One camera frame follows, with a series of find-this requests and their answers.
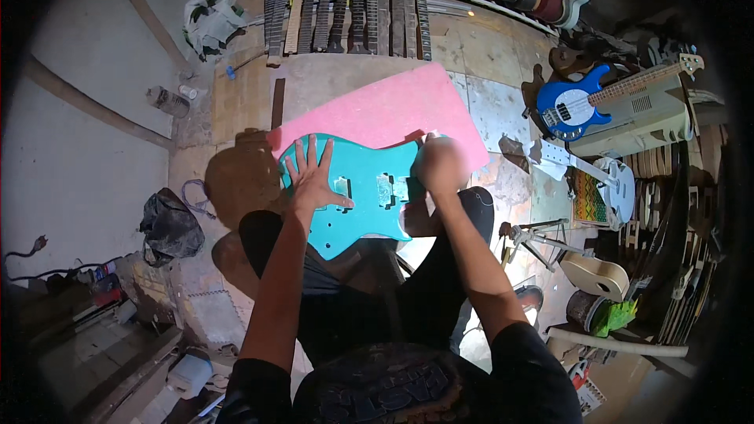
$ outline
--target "blue bass guitar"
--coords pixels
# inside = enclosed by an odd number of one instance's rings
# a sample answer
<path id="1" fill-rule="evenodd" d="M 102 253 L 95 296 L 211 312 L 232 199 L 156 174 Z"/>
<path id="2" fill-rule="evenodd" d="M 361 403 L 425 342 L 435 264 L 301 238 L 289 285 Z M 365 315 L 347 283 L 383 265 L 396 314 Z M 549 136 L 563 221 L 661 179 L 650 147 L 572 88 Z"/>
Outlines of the blue bass guitar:
<path id="1" fill-rule="evenodd" d="M 605 125 L 612 120 L 610 115 L 598 112 L 597 105 L 682 71 L 692 75 L 697 69 L 704 69 L 700 56 L 680 53 L 677 63 L 655 66 L 603 89 L 599 78 L 610 70 L 603 64 L 578 82 L 544 84 L 537 95 L 537 112 L 555 137 L 576 141 L 584 136 L 589 125 Z"/>
<path id="2" fill-rule="evenodd" d="M 419 152 L 415 142 L 375 150 L 341 137 L 317 133 L 317 161 L 328 138 L 335 140 L 330 163 L 329 184 L 333 192 L 353 200 L 353 208 L 327 205 L 315 211 L 311 220 L 309 244 L 325 260 L 333 259 L 365 234 L 379 234 L 399 241 L 412 238 L 401 228 L 401 206 L 409 202 L 411 166 Z M 303 137 L 304 154 L 309 138 Z M 285 157 L 296 164 L 296 147 L 291 145 L 280 157 L 281 177 L 291 188 Z"/>

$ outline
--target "person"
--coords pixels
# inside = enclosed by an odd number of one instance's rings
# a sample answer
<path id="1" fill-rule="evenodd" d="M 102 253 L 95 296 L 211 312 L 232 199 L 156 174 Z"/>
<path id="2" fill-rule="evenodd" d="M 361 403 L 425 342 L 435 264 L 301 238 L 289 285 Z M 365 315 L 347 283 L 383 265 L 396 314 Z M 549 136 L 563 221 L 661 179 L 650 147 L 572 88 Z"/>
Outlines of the person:
<path id="1" fill-rule="evenodd" d="M 455 142 L 428 140 L 417 158 L 444 230 L 396 289 L 402 342 L 382 297 L 338 285 L 306 255 L 315 210 L 353 207 L 328 184 L 333 140 L 319 163 L 316 145 L 310 136 L 305 157 L 297 141 L 297 167 L 285 161 L 294 186 L 285 217 L 252 212 L 240 223 L 259 294 L 217 422 L 581 422 L 574 386 L 489 249 L 492 197 L 458 192 Z M 492 352 L 490 374 L 448 346 L 466 298 Z M 314 370 L 291 402 L 297 337 Z"/>

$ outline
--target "guitar neck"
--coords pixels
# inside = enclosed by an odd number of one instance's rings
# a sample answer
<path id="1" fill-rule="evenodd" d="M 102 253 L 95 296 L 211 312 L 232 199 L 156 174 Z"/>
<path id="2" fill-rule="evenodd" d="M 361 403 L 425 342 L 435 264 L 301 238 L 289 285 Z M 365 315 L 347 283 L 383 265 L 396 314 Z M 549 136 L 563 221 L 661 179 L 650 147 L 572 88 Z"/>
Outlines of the guitar neck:
<path id="1" fill-rule="evenodd" d="M 605 102 L 622 97 L 634 90 L 641 89 L 649 83 L 657 80 L 663 80 L 665 77 L 673 76 L 681 72 L 682 67 L 680 63 L 670 64 L 667 66 L 657 67 L 645 73 L 640 73 L 637 76 L 629 77 L 628 79 L 621 80 L 611 86 L 607 86 L 605 89 L 598 92 L 594 92 L 589 96 L 589 104 L 596 107 Z"/>

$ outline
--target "headstock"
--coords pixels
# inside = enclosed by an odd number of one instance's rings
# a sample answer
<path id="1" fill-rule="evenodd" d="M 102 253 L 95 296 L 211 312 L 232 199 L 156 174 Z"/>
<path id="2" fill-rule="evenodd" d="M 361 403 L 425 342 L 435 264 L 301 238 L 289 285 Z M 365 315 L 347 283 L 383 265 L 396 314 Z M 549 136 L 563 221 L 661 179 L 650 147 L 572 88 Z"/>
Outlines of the headstock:
<path id="1" fill-rule="evenodd" d="M 682 52 L 679 55 L 678 64 L 681 66 L 681 71 L 685 71 L 689 76 L 697 69 L 704 69 L 704 60 L 699 55 L 689 55 Z"/>

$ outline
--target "black plastic bag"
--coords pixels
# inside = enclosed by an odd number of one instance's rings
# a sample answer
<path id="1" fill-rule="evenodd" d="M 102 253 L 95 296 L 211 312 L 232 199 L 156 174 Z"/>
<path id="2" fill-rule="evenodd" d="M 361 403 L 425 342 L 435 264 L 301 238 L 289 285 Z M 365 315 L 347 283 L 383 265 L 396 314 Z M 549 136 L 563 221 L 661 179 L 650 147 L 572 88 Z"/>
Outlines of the black plastic bag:
<path id="1" fill-rule="evenodd" d="M 144 204 L 144 259 L 162 267 L 174 258 L 191 258 L 204 244 L 204 232 L 196 217 L 172 190 L 164 188 Z"/>

